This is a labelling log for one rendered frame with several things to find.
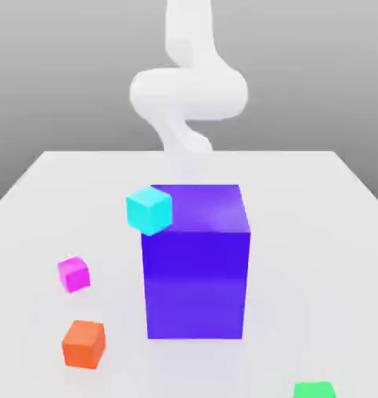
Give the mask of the small cyan cube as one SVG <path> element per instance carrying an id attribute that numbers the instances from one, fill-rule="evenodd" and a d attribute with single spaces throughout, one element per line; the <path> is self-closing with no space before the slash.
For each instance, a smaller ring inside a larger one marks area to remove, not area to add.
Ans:
<path id="1" fill-rule="evenodd" d="M 169 194 L 146 187 L 126 197 L 128 224 L 146 236 L 163 231 L 173 223 L 173 200 Z"/>

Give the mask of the small green cube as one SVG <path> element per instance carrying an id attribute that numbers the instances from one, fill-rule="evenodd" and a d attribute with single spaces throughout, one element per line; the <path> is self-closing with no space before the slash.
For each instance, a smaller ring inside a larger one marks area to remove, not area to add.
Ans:
<path id="1" fill-rule="evenodd" d="M 292 398 L 336 398 L 336 393 L 330 382 L 298 382 Z"/>

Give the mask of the small magenta cube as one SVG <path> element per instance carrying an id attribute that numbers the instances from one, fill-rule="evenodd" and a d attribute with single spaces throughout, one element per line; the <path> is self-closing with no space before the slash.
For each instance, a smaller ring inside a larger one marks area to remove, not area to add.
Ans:
<path id="1" fill-rule="evenodd" d="M 68 293 L 90 286 L 89 268 L 81 257 L 71 257 L 58 264 L 60 281 Z"/>

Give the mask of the small orange cube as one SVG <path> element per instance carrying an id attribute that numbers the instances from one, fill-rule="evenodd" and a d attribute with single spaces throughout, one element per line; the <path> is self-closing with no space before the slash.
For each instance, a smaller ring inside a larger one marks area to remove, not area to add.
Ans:
<path id="1" fill-rule="evenodd" d="M 74 320 L 61 342 L 65 364 L 76 368 L 97 368 L 106 347 L 102 323 Z"/>

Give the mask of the large purple box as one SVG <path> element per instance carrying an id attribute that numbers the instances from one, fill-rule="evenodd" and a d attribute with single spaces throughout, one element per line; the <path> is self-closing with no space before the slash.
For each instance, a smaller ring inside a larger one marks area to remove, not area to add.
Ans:
<path id="1" fill-rule="evenodd" d="M 142 237 L 150 339 L 240 339 L 250 226 L 240 187 L 157 185 L 173 223 Z"/>

